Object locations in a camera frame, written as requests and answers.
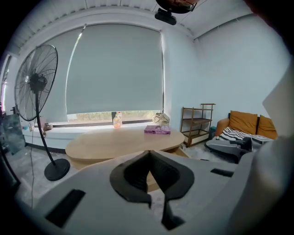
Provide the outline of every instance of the purple box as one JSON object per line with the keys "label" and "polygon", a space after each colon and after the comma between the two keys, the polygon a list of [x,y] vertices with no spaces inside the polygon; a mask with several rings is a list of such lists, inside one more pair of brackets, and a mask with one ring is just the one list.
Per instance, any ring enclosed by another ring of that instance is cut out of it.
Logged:
{"label": "purple box", "polygon": [[146,126],[144,133],[150,134],[170,134],[170,129],[168,126]]}

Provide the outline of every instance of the standing fan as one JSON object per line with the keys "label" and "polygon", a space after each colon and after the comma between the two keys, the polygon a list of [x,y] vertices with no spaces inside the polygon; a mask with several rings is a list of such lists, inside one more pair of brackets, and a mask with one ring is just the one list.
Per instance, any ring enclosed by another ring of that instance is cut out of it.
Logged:
{"label": "standing fan", "polygon": [[26,121],[32,121],[37,117],[41,139],[51,160],[44,172],[45,177],[50,181],[61,179],[70,168],[66,159],[53,160],[40,123],[40,112],[51,91],[57,64],[58,55],[54,46],[42,45],[36,47],[22,63],[14,87],[14,100],[19,115]]}

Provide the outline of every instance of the wooden table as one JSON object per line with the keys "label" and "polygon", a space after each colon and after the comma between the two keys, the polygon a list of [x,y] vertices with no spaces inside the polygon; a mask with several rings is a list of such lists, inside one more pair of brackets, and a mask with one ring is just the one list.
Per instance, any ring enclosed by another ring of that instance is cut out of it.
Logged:
{"label": "wooden table", "polygon": [[[140,126],[86,132],[72,140],[65,151],[76,169],[145,150],[162,150],[187,157],[179,149],[184,142],[181,132],[171,130],[169,135],[145,134],[144,129],[145,126]],[[149,191],[158,188],[151,175],[148,175],[147,184]]]}

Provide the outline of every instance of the orange cushion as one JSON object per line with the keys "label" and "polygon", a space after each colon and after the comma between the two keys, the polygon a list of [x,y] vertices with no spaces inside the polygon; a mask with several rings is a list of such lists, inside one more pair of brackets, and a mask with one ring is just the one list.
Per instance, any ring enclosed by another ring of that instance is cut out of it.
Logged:
{"label": "orange cushion", "polygon": [[257,114],[231,110],[229,127],[248,134],[256,133]]}
{"label": "orange cushion", "polygon": [[267,138],[275,140],[277,138],[277,132],[274,124],[270,118],[260,116],[257,134],[265,136]]}

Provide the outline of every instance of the black slot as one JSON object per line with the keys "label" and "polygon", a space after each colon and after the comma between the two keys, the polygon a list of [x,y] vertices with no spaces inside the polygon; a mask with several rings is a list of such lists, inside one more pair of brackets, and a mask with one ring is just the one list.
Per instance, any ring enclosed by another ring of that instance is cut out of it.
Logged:
{"label": "black slot", "polygon": [[46,216],[46,219],[59,228],[65,224],[67,219],[73,213],[74,209],[84,197],[85,192],[81,190],[71,190],[61,202]]}
{"label": "black slot", "polygon": [[234,175],[233,171],[226,171],[226,170],[217,169],[217,168],[212,169],[210,172],[212,172],[214,174],[226,176],[226,177],[232,177]]}

